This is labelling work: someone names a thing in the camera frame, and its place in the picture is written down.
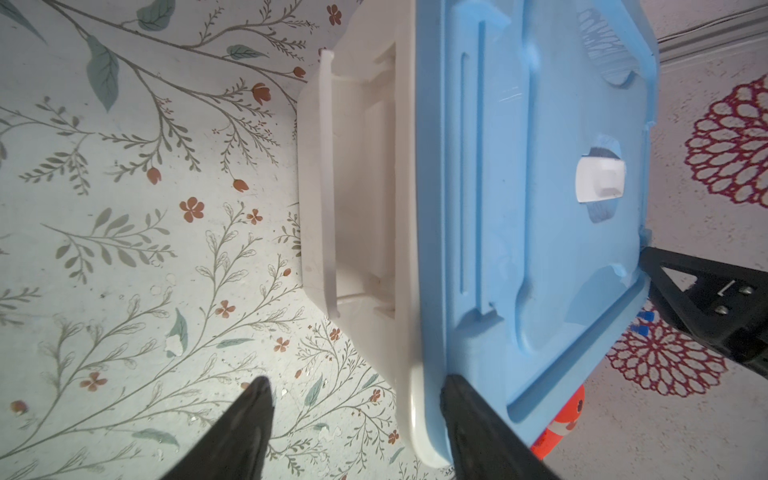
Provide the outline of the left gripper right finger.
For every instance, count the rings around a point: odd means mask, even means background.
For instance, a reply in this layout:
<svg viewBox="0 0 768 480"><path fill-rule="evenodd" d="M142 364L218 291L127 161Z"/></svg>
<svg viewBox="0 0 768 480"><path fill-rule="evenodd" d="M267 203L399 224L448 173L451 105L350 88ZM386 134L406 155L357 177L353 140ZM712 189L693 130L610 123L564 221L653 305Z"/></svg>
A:
<svg viewBox="0 0 768 480"><path fill-rule="evenodd" d="M462 376L446 377L440 409L458 479L558 479Z"/></svg>

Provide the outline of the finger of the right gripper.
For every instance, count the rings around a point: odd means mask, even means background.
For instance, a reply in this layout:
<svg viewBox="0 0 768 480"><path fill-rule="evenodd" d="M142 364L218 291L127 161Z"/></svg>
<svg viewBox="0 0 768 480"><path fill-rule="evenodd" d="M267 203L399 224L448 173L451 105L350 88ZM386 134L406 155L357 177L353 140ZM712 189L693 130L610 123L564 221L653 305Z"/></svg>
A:
<svg viewBox="0 0 768 480"><path fill-rule="evenodd" d="M767 273L654 247L639 266L663 320L699 344L767 376Z"/></svg>

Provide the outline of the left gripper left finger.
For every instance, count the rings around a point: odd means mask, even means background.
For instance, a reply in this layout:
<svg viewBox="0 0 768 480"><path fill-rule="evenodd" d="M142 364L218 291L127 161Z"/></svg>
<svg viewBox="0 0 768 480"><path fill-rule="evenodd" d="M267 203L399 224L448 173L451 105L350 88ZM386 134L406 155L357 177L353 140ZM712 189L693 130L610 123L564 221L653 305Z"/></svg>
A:
<svg viewBox="0 0 768 480"><path fill-rule="evenodd" d="M162 479L260 479L274 414L270 381L259 376Z"/></svg>

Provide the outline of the blue capped test tube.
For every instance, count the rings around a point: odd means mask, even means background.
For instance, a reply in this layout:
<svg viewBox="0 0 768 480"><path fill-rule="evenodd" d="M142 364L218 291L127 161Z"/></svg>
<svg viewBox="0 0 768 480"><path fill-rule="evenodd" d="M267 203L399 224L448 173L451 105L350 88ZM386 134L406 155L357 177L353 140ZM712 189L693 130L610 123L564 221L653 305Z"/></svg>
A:
<svg viewBox="0 0 768 480"><path fill-rule="evenodd" d="M645 310L643 310L643 311L641 311L638 314L638 318L641 321L644 321L644 322L654 322L655 321L655 314L654 314L653 311L645 311Z"/></svg>

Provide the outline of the white plastic storage bin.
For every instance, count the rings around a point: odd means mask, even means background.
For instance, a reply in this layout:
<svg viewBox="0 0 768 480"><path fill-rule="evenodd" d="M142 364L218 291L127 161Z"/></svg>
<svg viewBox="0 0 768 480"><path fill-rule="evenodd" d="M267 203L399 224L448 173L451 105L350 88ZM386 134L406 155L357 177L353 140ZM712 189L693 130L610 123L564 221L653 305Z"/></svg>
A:
<svg viewBox="0 0 768 480"><path fill-rule="evenodd" d="M297 107L303 288L393 387L402 437L449 459L425 412L417 245L416 5L366 1Z"/></svg>

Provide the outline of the blue plastic bin lid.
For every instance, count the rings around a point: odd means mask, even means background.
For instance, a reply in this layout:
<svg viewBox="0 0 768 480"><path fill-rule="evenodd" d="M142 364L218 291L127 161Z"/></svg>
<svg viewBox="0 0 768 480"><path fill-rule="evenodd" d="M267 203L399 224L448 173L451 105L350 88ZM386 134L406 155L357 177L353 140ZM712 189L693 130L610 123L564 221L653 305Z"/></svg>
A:
<svg viewBox="0 0 768 480"><path fill-rule="evenodd" d="M464 377L534 442L646 302L658 46L636 1L420 1L425 419Z"/></svg>

